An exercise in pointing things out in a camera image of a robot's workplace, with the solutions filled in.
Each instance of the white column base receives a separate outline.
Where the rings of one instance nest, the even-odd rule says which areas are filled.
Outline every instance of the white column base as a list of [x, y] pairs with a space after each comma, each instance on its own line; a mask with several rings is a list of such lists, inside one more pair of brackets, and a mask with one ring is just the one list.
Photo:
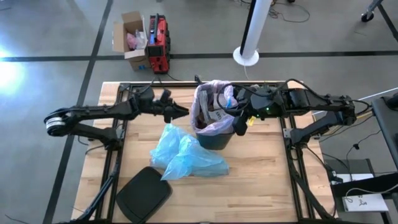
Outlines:
[[237, 49], [234, 50], [233, 57], [235, 59], [235, 62], [237, 62], [240, 65], [243, 66], [253, 66], [259, 61], [259, 52], [254, 51], [254, 54], [250, 58], [242, 58], [241, 55], [241, 47], [238, 47]]

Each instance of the concrete floor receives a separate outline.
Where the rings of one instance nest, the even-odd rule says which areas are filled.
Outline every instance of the concrete floor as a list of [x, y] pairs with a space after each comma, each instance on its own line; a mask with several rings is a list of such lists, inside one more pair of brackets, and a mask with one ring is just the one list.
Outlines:
[[[43, 118], [57, 108], [74, 105], [89, 61], [37, 62], [36, 57], [90, 56], [107, 0], [0, 1], [0, 223], [15, 223], [4, 214], [28, 223], [42, 223], [66, 138], [49, 137]], [[359, 21], [370, 0], [297, 0], [310, 11], [302, 24], [268, 18], [259, 42], [260, 52], [347, 52], [398, 50], [398, 43], [378, 9], [373, 21]], [[398, 2], [383, 3], [398, 24]], [[287, 19], [303, 19], [296, 8], [276, 6]], [[115, 0], [106, 21], [98, 55], [112, 51], [112, 24], [123, 12], [140, 10], [165, 14], [172, 38], [172, 54], [231, 53], [240, 45], [248, 10], [234, 0]], [[246, 68], [250, 80], [303, 80], [319, 93], [362, 98], [398, 86], [398, 54], [358, 57], [261, 58]], [[231, 58], [172, 60], [170, 74], [181, 80], [245, 80], [243, 67]], [[133, 72], [123, 60], [96, 61], [84, 104], [95, 105], [102, 82], [153, 79], [150, 71]], [[378, 130], [376, 121], [322, 143], [322, 150], [345, 158], [359, 139]], [[76, 140], [53, 222], [67, 221], [80, 178], [86, 147]], [[395, 170], [381, 135], [364, 142], [352, 159], [370, 158], [377, 172]], [[390, 205], [392, 219], [398, 216]], [[344, 220], [382, 223], [377, 213], [339, 213]]]

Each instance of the open cardboard box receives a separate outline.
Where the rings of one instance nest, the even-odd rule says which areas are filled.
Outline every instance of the open cardboard box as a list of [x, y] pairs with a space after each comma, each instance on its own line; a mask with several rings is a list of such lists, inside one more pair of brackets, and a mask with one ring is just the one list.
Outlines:
[[150, 63], [146, 55], [146, 49], [130, 50], [127, 45], [127, 33], [144, 32], [145, 45], [148, 43], [147, 32], [145, 30], [144, 17], [139, 11], [133, 11], [122, 14], [123, 23], [115, 22], [113, 24], [113, 50], [115, 52], [124, 52], [124, 59], [130, 62], [134, 71], [150, 68]]

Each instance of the wooden table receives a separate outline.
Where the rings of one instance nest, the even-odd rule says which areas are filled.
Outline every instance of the wooden table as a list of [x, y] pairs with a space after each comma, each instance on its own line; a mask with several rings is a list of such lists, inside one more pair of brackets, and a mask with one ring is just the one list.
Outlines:
[[[105, 82], [99, 105], [115, 102], [119, 82]], [[289, 87], [301, 86], [290, 82]], [[172, 98], [190, 108], [194, 88], [168, 88]], [[155, 88], [156, 96], [162, 93]], [[310, 113], [295, 117], [298, 128], [313, 122]], [[189, 116], [176, 119], [173, 124], [192, 133]], [[96, 120], [98, 128], [110, 127], [112, 119]], [[155, 149], [164, 128], [162, 116], [143, 114], [128, 123], [118, 189], [120, 190], [143, 167], [149, 166], [149, 151]], [[91, 146], [99, 146], [94, 141]], [[322, 158], [318, 141], [308, 146]], [[291, 183], [281, 127], [278, 119], [255, 120], [245, 136], [233, 136], [219, 153], [227, 160], [229, 175], [217, 178], [187, 177], [169, 181], [173, 194], [148, 223], [172, 222], [296, 222]], [[98, 193], [106, 151], [98, 149], [86, 155], [75, 202], [84, 210]], [[328, 177], [322, 165], [308, 150], [303, 150], [308, 182], [313, 194], [330, 213], [334, 201]], [[109, 201], [104, 200], [103, 216]], [[303, 213], [307, 216], [305, 199], [300, 190]], [[81, 215], [74, 210], [72, 218]], [[129, 222], [115, 206], [113, 222]]]

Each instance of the blue plastic bag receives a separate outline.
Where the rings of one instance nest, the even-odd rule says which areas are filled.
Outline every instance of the blue plastic bag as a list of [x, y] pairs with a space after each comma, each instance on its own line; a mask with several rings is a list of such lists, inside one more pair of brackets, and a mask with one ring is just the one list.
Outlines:
[[229, 172], [223, 157], [204, 149], [193, 136], [172, 124], [166, 125], [158, 146], [150, 154], [152, 166], [164, 169], [167, 164], [162, 180], [177, 180], [189, 175], [216, 177]]

